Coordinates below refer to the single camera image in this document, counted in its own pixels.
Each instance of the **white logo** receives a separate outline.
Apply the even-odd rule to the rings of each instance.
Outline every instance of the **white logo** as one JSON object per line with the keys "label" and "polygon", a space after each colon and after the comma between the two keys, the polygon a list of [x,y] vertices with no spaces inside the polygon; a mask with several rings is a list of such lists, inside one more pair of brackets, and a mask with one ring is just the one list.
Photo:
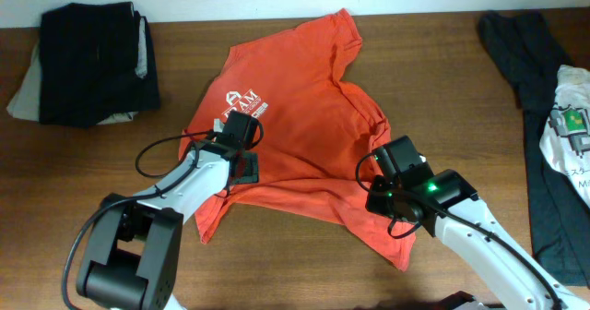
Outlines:
{"label": "white logo", "polygon": [[266,111],[266,108],[268,107],[268,104],[263,102],[262,106],[254,110],[254,108],[258,106],[260,102],[262,102],[262,99],[260,99],[260,97],[258,97],[251,89],[249,89],[244,95],[241,95],[236,91],[229,91],[225,96],[225,101],[227,101],[230,105],[230,108],[223,112],[223,115],[226,118],[230,115],[231,111],[238,111],[242,113],[250,113],[254,111],[252,116],[258,118]]}

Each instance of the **white t-shirt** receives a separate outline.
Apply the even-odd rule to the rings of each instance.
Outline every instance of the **white t-shirt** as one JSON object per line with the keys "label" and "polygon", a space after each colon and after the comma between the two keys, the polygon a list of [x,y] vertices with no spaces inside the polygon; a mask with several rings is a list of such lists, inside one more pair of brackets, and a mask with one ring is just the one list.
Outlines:
{"label": "white t-shirt", "polygon": [[557,78],[541,151],[551,168],[568,176],[590,207],[590,72],[561,66]]}

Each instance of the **wooden table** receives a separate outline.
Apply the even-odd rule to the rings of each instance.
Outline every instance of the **wooden table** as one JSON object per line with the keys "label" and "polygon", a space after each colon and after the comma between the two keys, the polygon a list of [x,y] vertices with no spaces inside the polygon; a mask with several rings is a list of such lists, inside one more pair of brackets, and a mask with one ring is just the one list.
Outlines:
{"label": "wooden table", "polygon": [[[590,67],[590,10],[544,14],[576,64]],[[459,171],[530,251],[522,111],[479,43],[480,15],[355,18],[364,45],[345,80],[381,105],[393,136],[410,135],[436,173]],[[162,108],[129,124],[81,130],[14,120],[3,110],[0,308],[63,308],[61,272],[82,222],[110,192],[131,195],[152,184],[134,170],[139,150],[187,126],[230,46],[303,21],[153,24]],[[26,72],[37,34],[0,30],[3,108]],[[149,153],[146,168],[165,170],[176,150],[171,143]],[[74,292],[75,268],[70,294],[75,304],[95,308]],[[401,272],[341,226],[236,205],[208,245],[199,243],[194,221],[185,225],[174,293],[189,309],[350,309],[403,308],[460,290],[494,301],[479,277],[423,230],[409,270]],[[572,290],[590,300],[586,288]]]}

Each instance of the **red cloth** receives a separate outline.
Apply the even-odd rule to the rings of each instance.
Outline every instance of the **red cloth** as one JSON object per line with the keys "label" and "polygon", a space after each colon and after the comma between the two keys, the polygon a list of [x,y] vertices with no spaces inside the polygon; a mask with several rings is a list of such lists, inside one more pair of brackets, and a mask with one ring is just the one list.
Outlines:
{"label": "red cloth", "polygon": [[[361,42],[352,17],[342,9],[231,47],[187,131],[207,130],[214,119],[225,121],[231,109],[257,117],[265,128],[254,149],[260,183],[237,185],[228,199],[212,197],[196,212],[203,243],[237,202],[343,224],[396,267],[407,268],[415,236],[390,237],[390,220],[367,212],[367,193],[355,181],[359,159],[391,140],[377,103],[341,80]],[[181,143],[180,153],[188,142]],[[362,180],[372,180],[375,171],[376,163],[366,161]],[[410,227],[397,223],[392,233]]]}

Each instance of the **black folded garment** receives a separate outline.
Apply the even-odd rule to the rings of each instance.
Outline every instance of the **black folded garment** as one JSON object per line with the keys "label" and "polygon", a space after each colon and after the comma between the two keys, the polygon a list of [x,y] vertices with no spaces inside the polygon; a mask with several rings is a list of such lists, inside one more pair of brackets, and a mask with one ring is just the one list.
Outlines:
{"label": "black folded garment", "polygon": [[159,108],[148,21],[131,2],[43,14],[40,60],[42,124],[89,127],[114,113]]}
{"label": "black folded garment", "polygon": [[555,100],[557,71],[572,60],[538,13],[515,18],[486,14],[478,33],[524,110],[533,255],[560,282],[590,286],[590,210],[567,177],[551,169],[539,147]]}

